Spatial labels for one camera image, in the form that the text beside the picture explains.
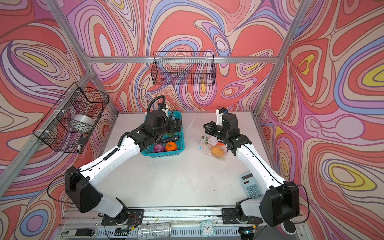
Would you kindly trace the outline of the brown potato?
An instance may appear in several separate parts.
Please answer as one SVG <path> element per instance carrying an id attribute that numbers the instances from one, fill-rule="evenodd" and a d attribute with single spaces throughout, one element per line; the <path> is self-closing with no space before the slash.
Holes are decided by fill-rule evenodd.
<path id="1" fill-rule="evenodd" d="M 217 158 L 224 158 L 226 155 L 226 152 L 219 146 L 213 146 L 211 148 L 211 153 Z"/>

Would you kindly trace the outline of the clear zip top bag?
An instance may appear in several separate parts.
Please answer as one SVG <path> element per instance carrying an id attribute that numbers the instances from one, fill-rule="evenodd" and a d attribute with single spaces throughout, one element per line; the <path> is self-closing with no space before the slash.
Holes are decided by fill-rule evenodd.
<path id="1" fill-rule="evenodd" d="M 219 146 L 221 147 L 225 152 L 226 155 L 224 158 L 217 158 L 212 155 L 211 148 L 213 146 L 216 146 L 216 143 L 219 141 L 216 137 L 209 136 L 208 134 L 203 134 L 201 131 L 198 131 L 198 127 L 200 126 L 200 123 L 206 123 L 208 120 L 202 116 L 198 116 L 196 113 L 193 113 L 193 118 L 190 123 L 190 125 L 187 128 L 187 138 L 189 141 L 197 145 L 198 150 L 211 158 L 217 159 L 219 161 L 226 161 L 227 160 L 227 148 L 226 146 Z"/>

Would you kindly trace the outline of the teal plastic basket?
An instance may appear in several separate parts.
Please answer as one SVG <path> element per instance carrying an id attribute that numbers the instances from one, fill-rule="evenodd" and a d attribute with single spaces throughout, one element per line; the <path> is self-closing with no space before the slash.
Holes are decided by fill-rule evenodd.
<path id="1" fill-rule="evenodd" d="M 184 127 L 182 114 L 174 111 L 172 114 L 174 133 L 164 134 L 159 143 L 147 147 L 142 155 L 151 158 L 170 157 L 179 155 L 185 149 Z"/>

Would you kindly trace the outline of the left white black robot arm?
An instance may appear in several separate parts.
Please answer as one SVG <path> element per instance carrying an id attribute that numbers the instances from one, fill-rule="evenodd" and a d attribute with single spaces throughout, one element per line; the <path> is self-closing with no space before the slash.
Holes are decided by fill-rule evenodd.
<path id="1" fill-rule="evenodd" d="M 138 128 L 121 135 L 117 145 L 96 160 L 65 173 L 65 192 L 80 213 L 98 212 L 116 225 L 125 225 L 129 208 L 118 198 L 98 190 L 98 185 L 128 159 L 156 144 L 164 135 L 180 133 L 183 121 L 174 118 L 165 107 L 148 111 Z"/>

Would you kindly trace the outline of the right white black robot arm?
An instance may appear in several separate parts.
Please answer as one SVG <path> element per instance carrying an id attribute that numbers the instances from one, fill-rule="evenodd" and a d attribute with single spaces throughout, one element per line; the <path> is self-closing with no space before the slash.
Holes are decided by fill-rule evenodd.
<path id="1" fill-rule="evenodd" d="M 262 198 L 246 199 L 236 203 L 239 220 L 261 218 L 270 227 L 275 227 L 300 214 L 299 187 L 286 182 L 260 156 L 251 140 L 240 133 L 238 119 L 226 108 L 218 107 L 216 122 L 204 124 L 205 133 L 217 138 L 229 152 L 240 159 L 259 183 Z"/>

